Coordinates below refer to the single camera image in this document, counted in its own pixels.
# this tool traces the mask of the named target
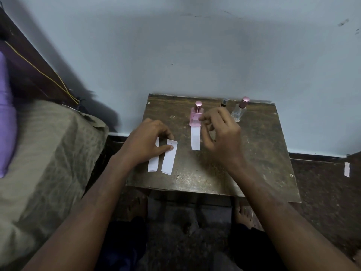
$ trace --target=purple pillow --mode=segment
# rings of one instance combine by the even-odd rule
[[[16,110],[9,85],[6,58],[0,52],[0,178],[8,170],[16,142]]]

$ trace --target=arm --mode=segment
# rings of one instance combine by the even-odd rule
[[[104,172],[24,270],[93,270],[111,215],[131,169],[170,149],[159,135],[174,136],[163,123],[145,119],[111,157]]]
[[[201,131],[205,147],[241,188],[289,270],[359,270],[246,162],[241,128],[225,108],[211,109],[200,120],[204,121]],[[211,139],[207,126],[215,129],[217,141]]]

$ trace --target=paper strip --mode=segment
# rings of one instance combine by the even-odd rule
[[[191,145],[192,150],[201,150],[201,127],[191,126]]]
[[[170,151],[165,152],[162,172],[168,175],[172,175],[173,163],[174,163],[175,153],[177,152],[178,142],[167,139],[167,144],[173,145],[174,148]]]
[[[159,137],[157,137],[156,140],[156,146],[159,146]],[[148,162],[148,172],[155,172],[158,170],[158,161],[159,161],[159,157],[153,157],[149,160]]]
[[[345,163],[345,171],[343,173],[346,177],[350,177],[350,163]]]

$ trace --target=small vial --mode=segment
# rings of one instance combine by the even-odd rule
[[[189,118],[189,125],[190,126],[201,126],[201,122],[199,118],[202,116],[204,109],[202,108],[202,102],[196,101],[196,104],[191,109],[191,115]]]
[[[221,107],[225,107],[227,105],[228,99],[227,98],[223,98],[223,101],[221,103]]]
[[[239,104],[236,104],[236,107],[232,111],[231,116],[234,118],[236,122],[241,120],[243,114],[247,111],[247,104],[249,103],[250,99],[248,97],[243,97],[242,101]]]

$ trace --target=small table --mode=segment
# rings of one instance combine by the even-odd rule
[[[201,150],[191,149],[189,115],[196,100],[205,111],[220,105],[222,99],[179,97],[169,95],[148,96],[143,119],[151,118],[165,123],[178,141],[172,175],[161,172],[163,156],[159,158],[157,172],[148,172],[148,162],[138,165],[127,185],[166,191],[186,191],[224,196],[244,197],[244,194],[217,164],[201,141]],[[240,100],[229,100],[231,113]],[[295,175],[288,155],[275,104],[250,102],[239,122],[246,159],[258,173],[277,189],[288,202],[301,202]]]

